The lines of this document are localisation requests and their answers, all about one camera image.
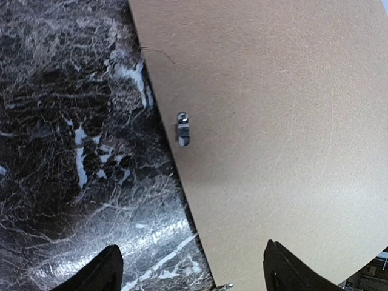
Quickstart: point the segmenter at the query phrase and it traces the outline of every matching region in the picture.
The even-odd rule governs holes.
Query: cardboard
[[[340,283],[388,244],[381,0],[130,0],[217,284],[265,290],[281,242]],[[175,141],[190,115],[192,143]]]

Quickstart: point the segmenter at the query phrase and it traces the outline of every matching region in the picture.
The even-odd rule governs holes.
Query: marble surface
[[[0,290],[213,287],[144,72],[126,0],[0,0]]]

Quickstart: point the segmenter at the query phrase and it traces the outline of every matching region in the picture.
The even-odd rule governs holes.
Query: black object
[[[52,291],[120,291],[122,256],[118,246],[108,246],[85,267]]]
[[[315,273],[279,242],[268,242],[263,264],[267,291],[343,291]]]

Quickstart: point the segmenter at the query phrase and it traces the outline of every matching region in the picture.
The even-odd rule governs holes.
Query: brown board
[[[130,0],[217,284],[265,290],[281,242],[334,283],[388,244],[381,0]],[[175,141],[190,115],[192,142]]]

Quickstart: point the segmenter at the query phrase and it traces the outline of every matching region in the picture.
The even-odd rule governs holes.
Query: metal clip
[[[178,133],[178,142],[181,147],[186,147],[191,141],[189,115],[186,112],[179,112],[177,119],[176,130]]]
[[[229,284],[223,285],[221,287],[217,287],[214,291],[226,291],[226,290],[233,288],[233,286],[234,286],[233,283],[229,283]]]

